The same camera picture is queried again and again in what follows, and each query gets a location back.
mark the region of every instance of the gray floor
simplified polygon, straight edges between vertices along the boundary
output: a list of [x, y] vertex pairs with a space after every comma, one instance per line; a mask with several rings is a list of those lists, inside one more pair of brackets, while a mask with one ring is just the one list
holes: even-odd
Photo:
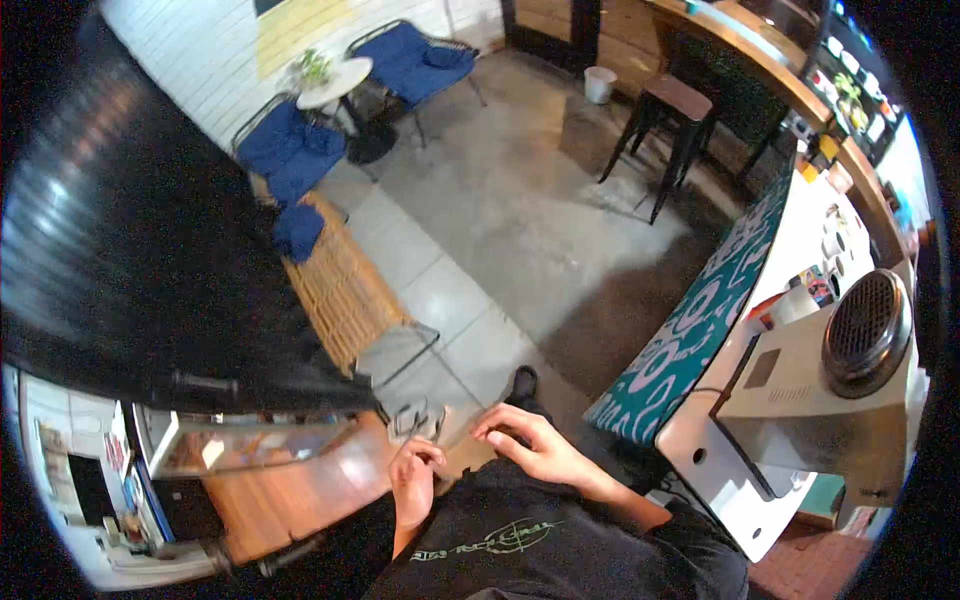
[[[537, 343], [570, 383], [599, 396], [656, 332], [745, 203], [698, 163], [647, 224], [669, 147], [648, 136], [597, 185], [626, 122], [582, 84], [513, 51], [421, 109], [374, 164], [402, 206]], [[640, 206], [634, 211], [638, 202]]]

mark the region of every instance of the blue armchair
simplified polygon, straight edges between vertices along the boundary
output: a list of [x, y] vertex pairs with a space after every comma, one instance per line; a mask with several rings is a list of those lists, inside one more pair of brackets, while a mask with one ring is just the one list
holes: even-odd
[[348, 58], [373, 59], [371, 78], [413, 111], [424, 148], [426, 136], [417, 111], [423, 102], [466, 79], [481, 104], [487, 105], [470, 77], [478, 54], [478, 50], [463, 42], [428, 36], [405, 19], [391, 21], [347, 48]]
[[291, 206], [343, 158], [340, 132], [308, 123], [289, 94], [278, 94], [233, 138], [233, 152], [262, 176], [280, 208]]

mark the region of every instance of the round vent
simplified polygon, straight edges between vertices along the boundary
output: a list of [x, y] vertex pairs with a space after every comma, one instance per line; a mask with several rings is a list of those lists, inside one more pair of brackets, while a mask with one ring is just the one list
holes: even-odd
[[913, 330], [900, 278], [877, 269], [857, 281], [827, 323], [821, 356], [827, 383], [839, 396], [872, 394], [893, 376]]

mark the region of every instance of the potted plant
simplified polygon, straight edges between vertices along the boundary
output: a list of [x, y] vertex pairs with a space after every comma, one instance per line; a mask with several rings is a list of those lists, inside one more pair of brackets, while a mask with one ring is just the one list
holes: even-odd
[[326, 84], [333, 76], [333, 62], [313, 48], [307, 48], [293, 66], [304, 89]]

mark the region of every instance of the round white table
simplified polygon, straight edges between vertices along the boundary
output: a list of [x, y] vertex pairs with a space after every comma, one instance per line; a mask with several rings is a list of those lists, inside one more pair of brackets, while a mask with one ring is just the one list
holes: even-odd
[[368, 122], [357, 111], [349, 94], [373, 70], [373, 59], [359, 57], [335, 65], [335, 72], [326, 84], [305, 89], [297, 98], [297, 108], [317, 110], [334, 101], [347, 110], [353, 134], [347, 137], [347, 160], [368, 164], [382, 158], [396, 144], [396, 132], [387, 122]]
[[361, 57], [359, 59], [344, 60], [335, 65], [336, 71], [330, 81], [323, 85], [309, 87], [300, 93], [297, 98], [297, 108], [311, 110], [327, 105], [334, 100], [340, 100], [360, 85], [373, 70], [373, 59]]

